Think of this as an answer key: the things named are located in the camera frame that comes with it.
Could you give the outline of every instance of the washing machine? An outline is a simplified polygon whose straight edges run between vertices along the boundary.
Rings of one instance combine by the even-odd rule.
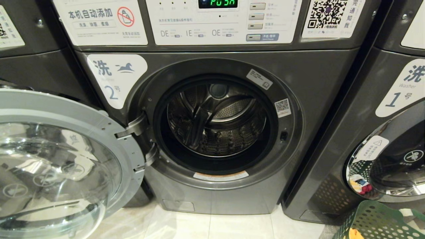
[[[84,238],[147,201],[51,1],[0,1],[0,98],[0,237]]]
[[[423,1],[394,1],[374,46],[282,206],[342,223],[366,199],[425,212]]]
[[[53,2],[158,203],[206,214],[273,211],[380,5]]]

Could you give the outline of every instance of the control button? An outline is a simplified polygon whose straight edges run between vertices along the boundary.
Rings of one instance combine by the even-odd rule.
[[[251,3],[249,8],[251,10],[264,10],[264,9],[266,9],[266,4],[265,3]]]
[[[263,20],[264,19],[264,13],[253,13],[249,15],[250,20]]]
[[[261,35],[260,34],[256,34],[256,35],[249,34],[249,35],[246,35],[246,36],[247,36],[247,38],[246,38],[247,42],[261,41]]]
[[[262,23],[248,24],[248,29],[263,29],[263,24]]]

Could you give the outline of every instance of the qr code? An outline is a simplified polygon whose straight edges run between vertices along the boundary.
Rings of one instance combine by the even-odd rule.
[[[279,118],[291,114],[291,107],[289,106],[288,99],[275,102],[275,107]]]
[[[337,28],[348,0],[314,0],[308,28]]]
[[[3,30],[3,26],[1,26],[1,23],[0,23],[0,37],[6,36],[6,35],[7,35],[6,31]]]

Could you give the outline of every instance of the control panel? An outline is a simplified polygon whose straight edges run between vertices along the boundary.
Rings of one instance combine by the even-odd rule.
[[[146,0],[159,46],[291,43],[302,0]]]

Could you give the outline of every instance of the red prohibition sign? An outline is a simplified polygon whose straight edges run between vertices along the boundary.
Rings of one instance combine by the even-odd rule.
[[[130,9],[120,7],[117,12],[118,20],[126,27],[131,27],[134,24],[134,15]]]

